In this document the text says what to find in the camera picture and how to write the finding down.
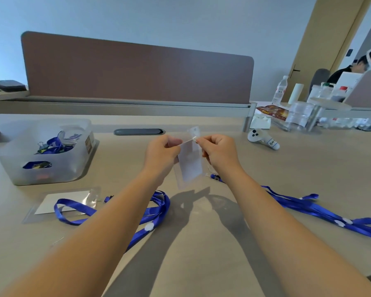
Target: table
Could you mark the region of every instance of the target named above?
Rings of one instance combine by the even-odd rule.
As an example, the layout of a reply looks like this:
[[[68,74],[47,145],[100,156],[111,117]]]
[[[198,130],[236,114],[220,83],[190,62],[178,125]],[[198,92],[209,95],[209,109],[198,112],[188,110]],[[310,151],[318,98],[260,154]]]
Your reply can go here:
[[[13,138],[35,119],[60,117],[68,116],[0,115],[0,140]],[[17,187],[0,165],[0,290],[75,229],[56,220],[21,223],[41,193],[96,186],[104,197],[117,193],[140,171],[144,150],[154,137],[114,136],[113,130],[121,126],[163,128],[182,137],[199,125],[202,134],[230,135],[242,166],[260,184],[294,197],[318,193],[319,204],[339,215],[371,217],[371,133],[324,130],[313,135],[272,128],[269,133],[281,145],[274,151],[248,142],[247,134],[239,131],[241,118],[79,118],[92,120],[99,141],[83,178]],[[157,230],[124,255],[106,296],[284,296],[225,184],[206,177],[180,191],[172,171],[159,189],[171,198],[171,210]],[[370,238],[289,212],[361,273],[371,275]]]

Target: brown label on bin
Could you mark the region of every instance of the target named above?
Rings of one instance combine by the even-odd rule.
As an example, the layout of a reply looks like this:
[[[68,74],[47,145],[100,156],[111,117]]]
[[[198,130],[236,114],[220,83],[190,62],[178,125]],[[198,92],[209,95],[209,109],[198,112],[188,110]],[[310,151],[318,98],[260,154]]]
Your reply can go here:
[[[87,151],[88,151],[88,154],[89,154],[92,150],[92,144],[90,142],[90,135],[85,140],[85,146],[87,146]]]

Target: gray chair back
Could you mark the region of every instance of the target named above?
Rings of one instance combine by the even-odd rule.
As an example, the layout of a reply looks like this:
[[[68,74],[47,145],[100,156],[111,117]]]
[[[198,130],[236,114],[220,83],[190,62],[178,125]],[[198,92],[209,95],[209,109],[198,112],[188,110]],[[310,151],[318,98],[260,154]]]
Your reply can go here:
[[[316,73],[314,73],[313,78],[311,79],[310,87],[309,87],[309,94],[311,92],[311,88],[313,85],[321,85],[322,82],[326,82],[328,78],[330,78],[330,71],[327,69],[318,69]]]

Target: forearm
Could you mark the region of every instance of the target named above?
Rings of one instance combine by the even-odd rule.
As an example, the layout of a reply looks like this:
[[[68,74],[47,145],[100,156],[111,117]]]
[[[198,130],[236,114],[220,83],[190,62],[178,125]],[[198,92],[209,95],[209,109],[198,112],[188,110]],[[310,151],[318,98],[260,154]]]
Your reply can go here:
[[[371,283],[365,277],[241,168],[224,177],[289,296],[371,296]]]
[[[100,296],[157,187],[140,173],[2,296]]]

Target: translucent plastic bin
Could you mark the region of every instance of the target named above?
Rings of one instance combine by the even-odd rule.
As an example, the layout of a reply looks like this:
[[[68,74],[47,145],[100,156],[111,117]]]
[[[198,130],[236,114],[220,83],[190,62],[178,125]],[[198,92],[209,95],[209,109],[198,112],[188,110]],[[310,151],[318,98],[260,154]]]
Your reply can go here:
[[[84,129],[73,149],[60,154],[35,154],[39,150],[39,142],[46,143],[69,126]],[[19,137],[0,149],[0,162],[15,185],[68,182],[81,176],[94,146],[90,120],[45,119],[36,121]],[[52,166],[24,169],[25,164],[31,161],[47,161]]]

